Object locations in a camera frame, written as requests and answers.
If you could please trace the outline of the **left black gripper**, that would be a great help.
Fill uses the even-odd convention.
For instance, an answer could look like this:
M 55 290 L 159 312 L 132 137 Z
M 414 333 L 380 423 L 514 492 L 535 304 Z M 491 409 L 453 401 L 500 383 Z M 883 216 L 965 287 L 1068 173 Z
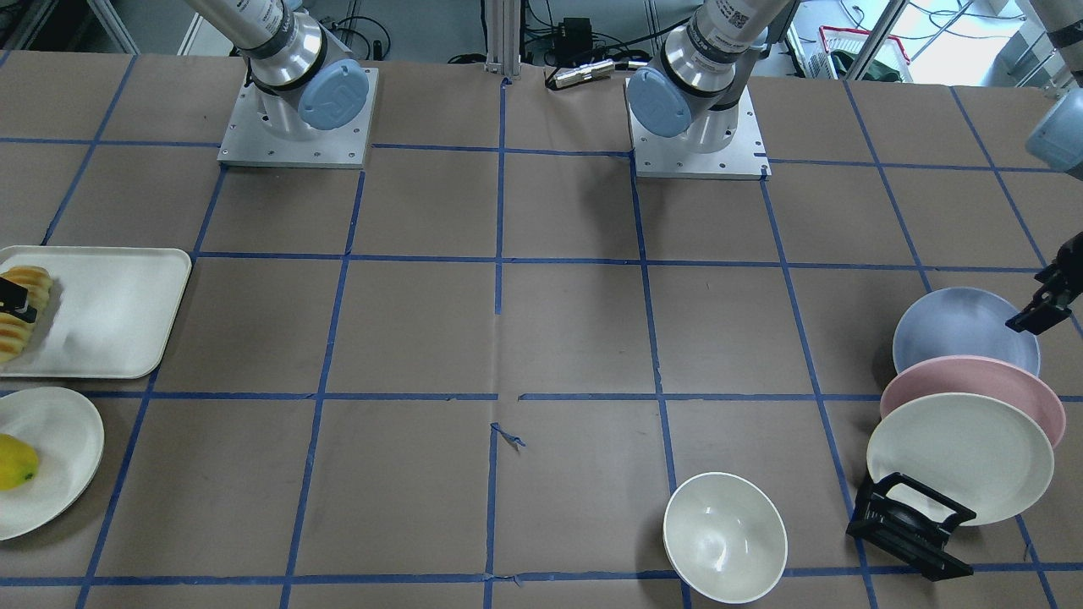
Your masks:
M 1039 336 L 1072 316 L 1070 304 L 1082 293 L 1082 232 L 1064 243 L 1036 274 L 1041 287 L 1021 312 L 1006 320 L 1014 332 Z

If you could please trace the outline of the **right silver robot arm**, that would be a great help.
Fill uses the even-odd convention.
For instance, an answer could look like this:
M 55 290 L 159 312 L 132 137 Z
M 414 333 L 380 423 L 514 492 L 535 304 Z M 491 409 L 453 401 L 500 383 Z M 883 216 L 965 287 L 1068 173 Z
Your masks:
M 236 59 L 3 52 L 3 246 L 352 251 L 374 74 L 293 1 L 197 1 Z

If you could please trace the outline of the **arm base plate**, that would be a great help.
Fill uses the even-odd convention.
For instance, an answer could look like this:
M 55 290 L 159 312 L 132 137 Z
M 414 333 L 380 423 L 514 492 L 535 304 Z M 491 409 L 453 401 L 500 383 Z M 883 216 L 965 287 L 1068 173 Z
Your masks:
M 628 126 L 639 177 L 757 181 L 772 174 L 748 88 L 736 107 L 710 111 L 678 137 L 654 135 L 634 114 Z
M 242 168 L 363 169 L 380 85 L 378 69 L 364 73 L 369 90 L 362 112 L 332 130 L 312 128 L 285 101 L 243 85 L 217 161 Z

